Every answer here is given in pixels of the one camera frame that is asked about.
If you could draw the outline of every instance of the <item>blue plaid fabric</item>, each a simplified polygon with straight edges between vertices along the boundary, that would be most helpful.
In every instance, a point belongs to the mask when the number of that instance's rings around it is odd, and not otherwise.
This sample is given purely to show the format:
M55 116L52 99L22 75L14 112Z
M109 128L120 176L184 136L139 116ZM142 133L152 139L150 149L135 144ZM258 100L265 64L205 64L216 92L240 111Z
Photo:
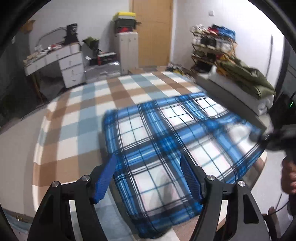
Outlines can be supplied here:
M180 168L188 153L206 174L234 183L264 150L248 140L260 130L204 93L109 110L106 145L117 157L114 180L141 238L157 238L200 214Z

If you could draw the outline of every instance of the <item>door frame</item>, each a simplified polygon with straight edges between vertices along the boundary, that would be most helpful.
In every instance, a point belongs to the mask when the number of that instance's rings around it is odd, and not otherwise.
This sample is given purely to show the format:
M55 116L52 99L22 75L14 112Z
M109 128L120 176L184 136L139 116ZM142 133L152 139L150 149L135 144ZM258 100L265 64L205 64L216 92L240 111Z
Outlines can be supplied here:
M129 1L129 11L130 12L133 12L133 4L134 4L134 0L130 0ZM168 52L168 57L167 57L167 62L169 63L170 62L170 53L171 53L171 50L172 50L172 28L173 28L173 8L174 8L174 1L173 0L170 0L170 28L169 28L169 35L170 35L170 41L169 41L169 52Z

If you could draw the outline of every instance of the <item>floor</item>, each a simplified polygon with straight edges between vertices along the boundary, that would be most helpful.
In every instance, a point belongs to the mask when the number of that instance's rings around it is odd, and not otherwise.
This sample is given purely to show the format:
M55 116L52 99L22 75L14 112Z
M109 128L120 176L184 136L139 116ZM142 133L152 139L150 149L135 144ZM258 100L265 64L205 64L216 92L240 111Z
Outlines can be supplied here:
M22 121L15 120L15 125L0 132L0 203L4 209L31 217L34 216L31 187L33 154L45 111L41 109ZM280 176L284 156L284 152L268 152L267 163L252 189L262 213L267 213L271 206L276 208L282 194ZM287 200L288 196L283 194L277 209ZM290 223L287 207L277 215L283 233Z

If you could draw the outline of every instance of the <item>plaid bed sheet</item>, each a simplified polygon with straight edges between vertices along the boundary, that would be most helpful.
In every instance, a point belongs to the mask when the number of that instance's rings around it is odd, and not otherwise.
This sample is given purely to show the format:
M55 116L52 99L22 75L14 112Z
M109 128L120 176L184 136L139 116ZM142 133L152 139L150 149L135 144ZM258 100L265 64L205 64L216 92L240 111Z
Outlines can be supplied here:
M118 159L115 185L141 238L160 237L201 211L180 168L182 153L234 183L264 151L248 140L258 128L204 93L109 110L103 123L107 150Z

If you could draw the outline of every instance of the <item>metal bolt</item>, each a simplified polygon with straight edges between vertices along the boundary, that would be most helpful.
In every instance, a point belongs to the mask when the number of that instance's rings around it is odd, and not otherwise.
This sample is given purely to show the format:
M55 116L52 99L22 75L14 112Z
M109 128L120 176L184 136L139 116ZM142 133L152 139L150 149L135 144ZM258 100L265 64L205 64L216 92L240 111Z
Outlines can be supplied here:
M241 187L244 187L246 185L246 183L244 181L239 181L237 184Z
M83 180L84 182L87 182L89 179L90 179L90 176L89 176L89 175L84 175L84 176L82 177L82 180Z
M52 183L52 187L57 187L59 185L59 182L58 181L54 181L53 183Z
M207 179L210 181L215 180L215 176L214 175L207 175Z

